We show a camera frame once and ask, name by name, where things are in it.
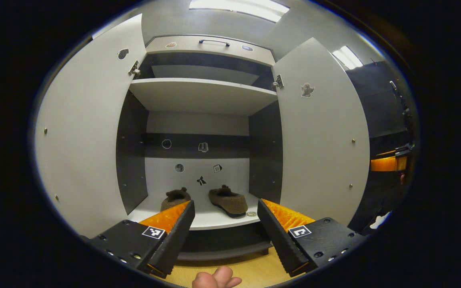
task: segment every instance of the drawer handle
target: drawer handle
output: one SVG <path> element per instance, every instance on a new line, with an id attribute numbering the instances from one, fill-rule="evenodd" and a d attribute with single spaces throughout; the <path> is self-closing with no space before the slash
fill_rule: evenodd
<path id="1" fill-rule="evenodd" d="M 231 44 L 223 41 L 218 41 L 218 40 L 206 40 L 206 39 L 201 39 L 199 40 L 199 43 L 202 44 L 204 41 L 212 41 L 212 42 L 220 42 L 220 43 L 225 43 L 225 46 L 229 47 Z"/>

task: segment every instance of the brown slipper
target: brown slipper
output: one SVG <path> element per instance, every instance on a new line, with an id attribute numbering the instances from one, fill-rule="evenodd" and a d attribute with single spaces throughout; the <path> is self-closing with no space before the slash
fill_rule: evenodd
<path id="1" fill-rule="evenodd" d="M 161 211 L 173 206 L 179 205 L 183 202 L 190 201 L 192 197 L 186 192 L 186 187 L 181 188 L 181 190 L 172 190 L 166 192 L 167 198 L 161 202 Z"/>
<path id="2" fill-rule="evenodd" d="M 249 206 L 245 196 L 231 192 L 231 189 L 222 185 L 222 188 L 209 191 L 209 200 L 214 206 L 222 208 L 229 217 L 240 217 L 247 213 Z"/>

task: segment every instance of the human hand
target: human hand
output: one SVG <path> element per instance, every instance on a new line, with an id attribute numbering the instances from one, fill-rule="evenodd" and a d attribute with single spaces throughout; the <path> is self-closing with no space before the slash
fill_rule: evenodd
<path id="1" fill-rule="evenodd" d="M 232 288 L 241 283 L 240 277 L 232 277 L 232 269 L 221 266 L 211 275 L 207 272 L 197 273 L 192 288 Z"/>

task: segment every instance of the fluorescent light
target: fluorescent light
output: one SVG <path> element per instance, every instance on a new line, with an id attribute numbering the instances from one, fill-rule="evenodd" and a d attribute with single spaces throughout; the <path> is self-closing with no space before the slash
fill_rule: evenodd
<path id="1" fill-rule="evenodd" d="M 236 11 L 278 22 L 289 7 L 271 0 L 192 0 L 190 9 L 218 9 Z"/>
<path id="2" fill-rule="evenodd" d="M 355 53 L 353 53 L 348 46 L 342 46 L 339 50 L 333 51 L 332 54 L 350 70 L 363 65 L 360 59 L 357 58 Z"/>

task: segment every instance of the wooden floor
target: wooden floor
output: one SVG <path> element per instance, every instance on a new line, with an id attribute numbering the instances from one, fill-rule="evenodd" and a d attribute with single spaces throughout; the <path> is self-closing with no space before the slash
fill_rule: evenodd
<path id="1" fill-rule="evenodd" d="M 285 272 L 275 248 L 272 247 L 268 255 L 252 253 L 225 260 L 178 261 L 172 274 L 162 280 L 191 288 L 198 272 L 212 274 L 220 266 L 229 266 L 234 271 L 233 277 L 243 279 L 237 288 L 268 287 L 292 279 Z"/>

